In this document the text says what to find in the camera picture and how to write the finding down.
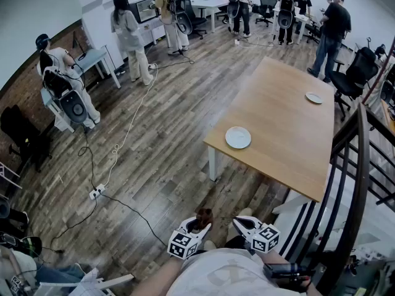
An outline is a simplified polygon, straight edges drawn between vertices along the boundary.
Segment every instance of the wooden floor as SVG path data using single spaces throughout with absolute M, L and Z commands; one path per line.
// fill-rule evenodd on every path
M 166 243 L 182 220 L 207 207 L 215 216 L 209 238 L 223 245 L 227 224 L 241 209 L 251 207 L 256 217 L 270 221 L 272 208 L 286 195 L 285 187 L 228 157 L 221 159 L 220 177 L 213 183 L 208 177 L 203 139 L 265 56 L 305 71 L 314 62 L 317 45 L 307 44 L 304 38 L 301 45 L 279 46 L 276 41 L 274 47 L 246 49 L 235 46 L 226 25 L 218 22 L 217 27 L 215 34 L 205 35 L 202 41 L 191 38 L 186 55 L 194 65 L 159 70 L 106 189 L 107 195 L 141 212 Z M 270 29 L 252 24 L 260 44 L 271 41 L 270 33 L 265 33 Z M 250 40 L 256 43 L 257 38 Z M 341 56 L 347 60 L 350 54 L 342 50 Z M 163 66 L 184 58 L 169 57 L 166 43 L 161 41 L 149 51 L 148 59 Z M 122 143 L 147 90 L 141 82 L 132 84 L 128 73 L 120 77 L 120 84 L 122 88 L 117 89 L 109 79 L 89 92 L 101 112 L 101 123 L 88 134 L 95 185 L 107 181 L 115 161 L 114 145 Z M 335 131 L 341 126 L 340 117 L 336 106 Z M 46 247 L 66 226 L 87 216 L 95 204 L 88 196 L 92 191 L 90 154 L 78 156 L 86 144 L 82 128 L 74 134 L 55 129 L 51 133 L 53 159 L 46 161 L 40 174 L 33 167 L 23 172 L 23 190 L 12 201 L 14 208 L 28 212 L 29 232 L 40 236 Z M 49 266 L 79 262 L 97 266 L 106 279 L 131 273 L 137 282 L 168 259 L 142 218 L 105 198 L 98 200 L 91 218 L 55 241 L 52 248 L 65 249 L 66 253 L 58 258 L 44 251 L 43 259 L 52 263 Z M 133 284 L 116 291 L 129 295 Z

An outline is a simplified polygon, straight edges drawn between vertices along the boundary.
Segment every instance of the white pants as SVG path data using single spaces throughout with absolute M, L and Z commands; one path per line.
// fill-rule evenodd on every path
M 189 45 L 188 35 L 180 31 L 177 24 L 165 24 L 165 30 L 170 38 L 170 50 L 175 52 Z
M 76 90 L 76 92 L 82 97 L 82 101 L 85 103 L 86 111 L 88 112 L 88 118 L 83 122 L 86 127 L 93 127 L 93 120 L 97 120 L 100 117 L 100 112 L 98 112 L 91 100 L 91 96 L 86 92 L 86 89 L 82 90 L 82 83 L 78 82 L 78 80 L 72 80 L 72 88 Z
M 132 80 L 140 77 L 140 71 L 143 76 L 143 82 L 147 86 L 152 81 L 152 75 L 148 71 L 148 60 L 144 48 L 137 51 L 128 52 L 130 78 Z

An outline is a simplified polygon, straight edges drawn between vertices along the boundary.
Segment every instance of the brick wall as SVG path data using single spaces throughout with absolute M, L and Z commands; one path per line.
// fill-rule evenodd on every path
M 81 54 L 80 48 L 72 49 L 73 32 L 76 32 L 78 41 L 84 50 L 90 48 L 87 44 L 85 32 L 82 29 L 81 21 L 71 24 L 52 38 L 51 47 L 61 47 L 67 49 L 76 58 Z M 0 90 L 0 114 L 6 107 L 18 105 L 22 113 L 43 132 L 55 119 L 53 113 L 48 110 L 41 99 L 40 90 L 42 88 L 41 77 L 37 74 L 37 63 L 39 53 L 35 52 L 26 62 L 14 73 L 6 85 Z M 85 83 L 89 85 L 99 78 L 98 72 L 92 68 L 85 72 Z M 12 170 L 16 170 L 21 164 L 20 158 L 14 154 L 9 155 L 9 146 L 13 145 L 18 150 L 13 140 L 4 132 L 0 131 L 0 162 L 4 163 Z

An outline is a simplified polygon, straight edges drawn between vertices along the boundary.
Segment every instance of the power strip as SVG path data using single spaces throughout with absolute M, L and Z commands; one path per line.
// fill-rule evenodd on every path
M 97 199 L 106 190 L 103 184 L 100 184 L 96 189 L 96 191 L 93 190 L 89 193 L 91 200 Z

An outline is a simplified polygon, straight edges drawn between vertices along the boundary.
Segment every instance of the white plate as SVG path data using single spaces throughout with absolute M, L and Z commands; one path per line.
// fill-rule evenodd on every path
M 245 128 L 237 126 L 227 131 L 225 139 L 230 147 L 243 149 L 250 145 L 251 134 Z
M 307 98 L 307 100 L 309 100 L 313 103 L 316 103 L 316 104 L 322 104 L 322 102 L 323 102 L 322 99 L 313 92 L 306 93 L 306 98 Z

